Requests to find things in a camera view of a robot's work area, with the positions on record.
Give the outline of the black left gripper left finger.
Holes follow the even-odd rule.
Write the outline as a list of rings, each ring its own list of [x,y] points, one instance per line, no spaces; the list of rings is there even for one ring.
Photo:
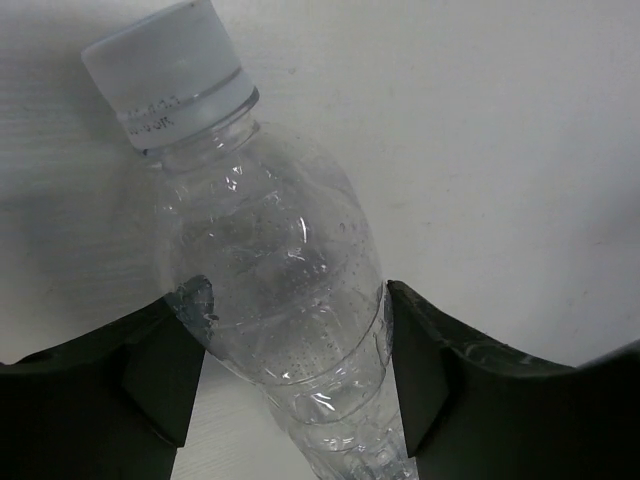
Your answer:
[[[103,327],[1,367],[4,479],[168,479],[205,355],[184,300],[196,276]]]

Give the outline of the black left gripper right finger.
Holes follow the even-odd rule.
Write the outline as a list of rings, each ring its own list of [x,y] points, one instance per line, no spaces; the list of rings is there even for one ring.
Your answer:
[[[422,479],[635,479],[639,346],[577,367],[501,343],[388,285],[408,455]]]

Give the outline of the long clear plastic bottle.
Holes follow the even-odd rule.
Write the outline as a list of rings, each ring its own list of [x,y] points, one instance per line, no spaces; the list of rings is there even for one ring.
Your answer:
[[[167,7],[81,58],[159,167],[154,264],[176,316],[262,391],[318,478],[416,478],[366,216],[323,148],[253,117],[213,5]]]

